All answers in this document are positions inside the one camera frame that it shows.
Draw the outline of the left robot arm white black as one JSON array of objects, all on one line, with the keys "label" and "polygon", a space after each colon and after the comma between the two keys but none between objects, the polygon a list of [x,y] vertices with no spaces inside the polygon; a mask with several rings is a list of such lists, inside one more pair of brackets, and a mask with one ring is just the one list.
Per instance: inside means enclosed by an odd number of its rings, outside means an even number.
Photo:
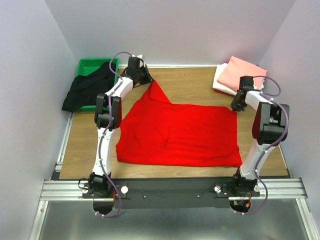
[{"label": "left robot arm white black", "polygon": [[90,194],[107,197],[116,188],[111,183],[111,148],[115,133],[122,121],[122,101],[137,85],[152,83],[142,55],[131,55],[127,67],[118,76],[117,83],[96,98],[94,122],[97,127],[97,150],[92,173],[88,177]]}]

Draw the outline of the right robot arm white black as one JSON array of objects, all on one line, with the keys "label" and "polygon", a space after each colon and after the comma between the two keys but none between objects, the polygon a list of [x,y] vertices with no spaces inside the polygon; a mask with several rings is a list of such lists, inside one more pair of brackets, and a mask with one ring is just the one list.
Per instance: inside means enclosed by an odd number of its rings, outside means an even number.
[{"label": "right robot arm white black", "polygon": [[242,196],[255,189],[267,157],[288,136],[290,106],[274,100],[274,97],[281,94],[280,85],[276,85],[277,94],[263,92],[254,88],[254,79],[258,77],[241,76],[239,90],[230,105],[235,112],[244,111],[247,106],[255,110],[251,149],[228,187],[235,196]]}]

